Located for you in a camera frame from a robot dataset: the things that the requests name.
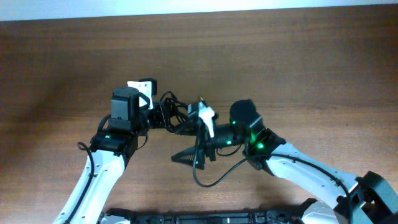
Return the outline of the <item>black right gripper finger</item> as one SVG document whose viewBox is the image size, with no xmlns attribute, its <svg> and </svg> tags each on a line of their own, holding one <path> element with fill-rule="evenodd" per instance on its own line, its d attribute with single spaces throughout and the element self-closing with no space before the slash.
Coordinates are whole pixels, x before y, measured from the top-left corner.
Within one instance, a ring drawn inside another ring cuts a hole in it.
<svg viewBox="0 0 398 224">
<path fill-rule="evenodd" d="M 172 162 L 184 164 L 184 165 L 194 165 L 197 161 L 197 150 L 195 146 L 189 147 L 181 152 L 176 153 L 171 157 Z"/>
<path fill-rule="evenodd" d="M 181 136 L 196 136 L 198 132 L 197 127 L 198 125 L 196 121 L 186 121 L 175 130 L 174 134 Z"/>
</svg>

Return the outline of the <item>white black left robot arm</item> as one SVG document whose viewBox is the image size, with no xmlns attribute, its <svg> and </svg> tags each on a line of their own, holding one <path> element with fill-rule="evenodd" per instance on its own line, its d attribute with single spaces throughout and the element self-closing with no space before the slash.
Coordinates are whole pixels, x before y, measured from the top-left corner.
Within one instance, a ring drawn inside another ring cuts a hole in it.
<svg viewBox="0 0 398 224">
<path fill-rule="evenodd" d="M 111 113 L 98 125 L 89 145 L 85 168 L 54 223 L 96 223 L 115 183 L 138 150 L 138 137 L 150 129 L 146 113 L 154 108 L 157 87 L 151 82 L 113 90 Z"/>
</svg>

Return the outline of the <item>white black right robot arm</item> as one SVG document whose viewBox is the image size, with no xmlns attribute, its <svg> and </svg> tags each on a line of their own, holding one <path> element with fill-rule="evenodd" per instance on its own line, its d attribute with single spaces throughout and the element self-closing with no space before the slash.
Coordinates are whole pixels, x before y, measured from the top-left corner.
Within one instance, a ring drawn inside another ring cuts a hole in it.
<svg viewBox="0 0 398 224">
<path fill-rule="evenodd" d="M 359 177 L 305 155 L 264 126 L 252 100 L 233 103 L 228 124 L 216 125 L 215 116 L 203 102 L 188 107 L 195 144 L 172 156 L 173 162 L 202 170 L 220 149 L 242 146 L 244 162 L 313 194 L 291 222 L 397 223 L 397 193 L 379 174 L 369 171 Z"/>
</svg>

